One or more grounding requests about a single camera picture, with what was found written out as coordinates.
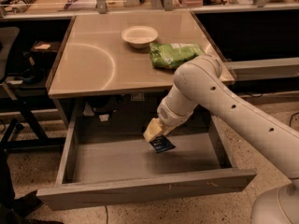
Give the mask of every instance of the drawer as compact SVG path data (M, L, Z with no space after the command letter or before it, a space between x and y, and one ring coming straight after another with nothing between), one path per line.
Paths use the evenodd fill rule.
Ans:
M237 168L217 118L200 106L167 136L176 148L156 153L142 133L164 93L133 97L93 97L112 100L108 121L84 116L87 98L76 100L56 185L37 193L52 210L236 192L256 175Z

